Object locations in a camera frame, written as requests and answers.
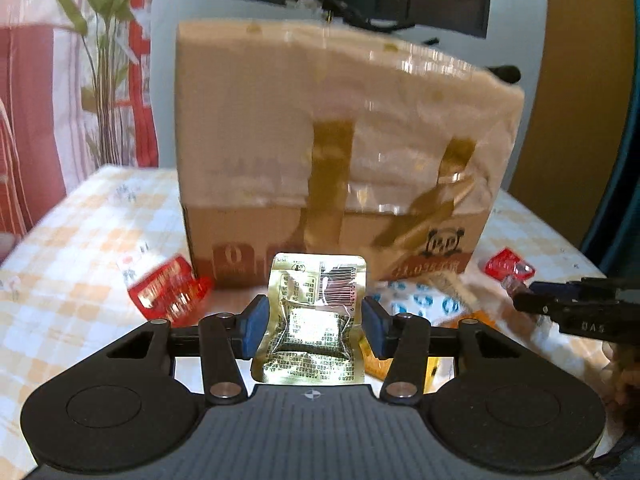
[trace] blue and white packet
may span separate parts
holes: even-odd
[[[392,316],[409,312],[425,317],[433,326],[445,324],[469,309],[460,301],[440,292],[437,288],[408,281],[377,282],[367,290]]]

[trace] white wall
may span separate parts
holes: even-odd
[[[197,18],[307,19],[308,12],[249,0],[153,0],[150,92],[160,166],[175,167],[175,28]],[[522,72],[525,107],[516,145],[502,183],[508,187],[522,148],[538,85],[545,39],[546,0],[491,0],[485,39],[432,27],[415,27],[399,37],[421,43],[437,36],[439,49],[477,66],[514,64]]]

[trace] orange and white tablecloth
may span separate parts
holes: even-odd
[[[2,480],[20,479],[35,465],[19,424],[27,396],[145,321],[130,302],[116,264],[140,246],[166,257],[188,255],[177,175],[174,170],[107,166],[47,214],[2,265]],[[478,261],[505,246],[536,267],[538,280],[601,275],[564,238],[501,191],[464,275],[467,283],[493,294],[497,303],[508,300],[497,282],[479,272]],[[220,310],[239,312],[254,294],[218,291],[214,300]],[[594,387],[598,371],[608,363],[600,343],[558,334],[557,327],[534,346]],[[248,364],[241,369],[246,377]],[[196,358],[178,363],[176,378],[192,391],[202,391]],[[603,449],[612,445],[615,435],[609,428]]]

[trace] panda logo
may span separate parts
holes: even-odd
[[[422,256],[451,256],[461,253],[458,248],[460,239],[465,235],[465,230],[447,227],[444,229],[432,229],[428,233],[427,246],[422,252]]]

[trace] foil packet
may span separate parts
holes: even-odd
[[[269,323],[251,368],[254,380],[363,383],[358,343],[365,287],[360,256],[277,254],[269,276]]]

